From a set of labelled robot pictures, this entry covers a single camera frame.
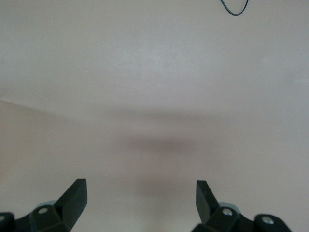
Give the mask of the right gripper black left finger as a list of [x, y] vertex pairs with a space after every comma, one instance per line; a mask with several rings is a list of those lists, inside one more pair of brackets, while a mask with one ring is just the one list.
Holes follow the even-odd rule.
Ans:
[[42, 203], [24, 217], [1, 212], [1, 232], [70, 232], [86, 207], [86, 180], [77, 179], [56, 201]]

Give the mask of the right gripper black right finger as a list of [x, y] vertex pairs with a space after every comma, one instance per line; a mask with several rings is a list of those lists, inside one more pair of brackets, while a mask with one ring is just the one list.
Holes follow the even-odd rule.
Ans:
[[205, 180], [196, 184], [196, 207], [201, 223], [194, 232], [290, 232], [279, 217], [258, 214], [254, 220], [246, 218], [233, 204], [218, 202]]

